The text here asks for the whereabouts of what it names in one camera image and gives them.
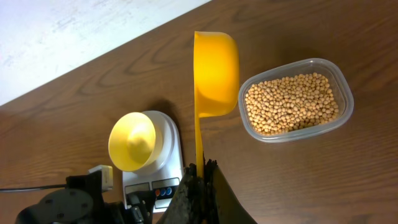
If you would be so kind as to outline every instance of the wooden table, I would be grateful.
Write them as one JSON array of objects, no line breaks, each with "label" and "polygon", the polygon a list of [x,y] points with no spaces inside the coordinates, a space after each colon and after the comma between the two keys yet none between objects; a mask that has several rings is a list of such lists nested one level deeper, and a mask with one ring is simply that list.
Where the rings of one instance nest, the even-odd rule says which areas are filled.
[{"label": "wooden table", "polygon": [[[216,30],[238,43],[241,83],[320,57],[341,68],[355,100],[344,126],[287,143],[250,137],[238,108],[201,120],[206,158],[218,161],[250,215],[259,223],[398,223],[397,8],[376,0],[205,4],[0,107],[0,187],[61,184],[110,165],[111,128],[132,111],[170,115],[185,165],[194,162],[193,31]],[[108,202],[123,197],[114,174]],[[48,193],[0,194],[2,223]]]}]

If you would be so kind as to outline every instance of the yellow cup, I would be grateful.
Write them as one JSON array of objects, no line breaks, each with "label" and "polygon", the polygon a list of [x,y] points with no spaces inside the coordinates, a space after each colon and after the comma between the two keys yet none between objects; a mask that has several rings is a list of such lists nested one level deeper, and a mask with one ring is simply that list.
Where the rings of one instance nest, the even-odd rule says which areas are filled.
[{"label": "yellow cup", "polygon": [[113,127],[108,151],[120,170],[134,172],[154,162],[163,145],[162,132],[143,113],[124,115]]}]

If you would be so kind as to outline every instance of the button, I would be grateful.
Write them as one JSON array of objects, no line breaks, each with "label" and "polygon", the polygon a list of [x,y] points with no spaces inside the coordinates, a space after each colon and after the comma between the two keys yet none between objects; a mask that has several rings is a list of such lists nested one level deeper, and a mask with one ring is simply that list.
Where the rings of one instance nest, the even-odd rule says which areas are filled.
[{"label": "button", "polygon": [[166,190],[165,189],[161,189],[160,190],[160,196],[164,196],[166,194]]},{"label": "button", "polygon": [[172,188],[171,188],[171,187],[167,187],[167,189],[166,189],[166,194],[167,194],[167,195],[172,194]]}]

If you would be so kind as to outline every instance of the kitchen scale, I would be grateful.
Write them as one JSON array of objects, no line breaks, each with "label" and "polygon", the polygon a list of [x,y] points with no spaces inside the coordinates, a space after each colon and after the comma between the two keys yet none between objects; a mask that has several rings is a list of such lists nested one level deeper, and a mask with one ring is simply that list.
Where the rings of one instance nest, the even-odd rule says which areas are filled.
[{"label": "kitchen scale", "polygon": [[158,158],[134,172],[123,171],[124,206],[129,208],[126,195],[135,191],[152,190],[156,195],[153,212],[166,211],[180,184],[183,165],[178,129],[174,121],[160,111],[144,111],[162,132],[163,146]]}]

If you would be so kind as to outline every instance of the clear plastic container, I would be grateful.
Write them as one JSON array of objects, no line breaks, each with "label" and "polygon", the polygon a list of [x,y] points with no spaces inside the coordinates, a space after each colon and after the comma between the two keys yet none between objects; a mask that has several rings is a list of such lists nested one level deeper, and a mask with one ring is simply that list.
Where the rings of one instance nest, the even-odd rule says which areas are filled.
[{"label": "clear plastic container", "polygon": [[[312,126],[310,128],[303,128],[296,131],[291,131],[284,134],[275,134],[272,136],[265,136],[257,133],[251,126],[248,112],[246,110],[245,94],[248,92],[252,84],[258,84],[261,81],[271,81],[283,77],[294,77],[299,74],[308,74],[317,72],[329,79],[330,88],[334,94],[336,103],[339,106],[339,117],[334,121]],[[239,91],[239,110],[241,112],[243,125],[248,133],[255,139],[263,142],[287,142],[297,139],[309,138],[322,133],[326,133],[343,125],[351,116],[354,110],[354,98],[349,89],[347,81],[345,80],[340,69],[328,60],[320,58],[311,58],[301,60],[299,62],[283,65],[278,68],[268,70],[251,77],[243,83]]]}]

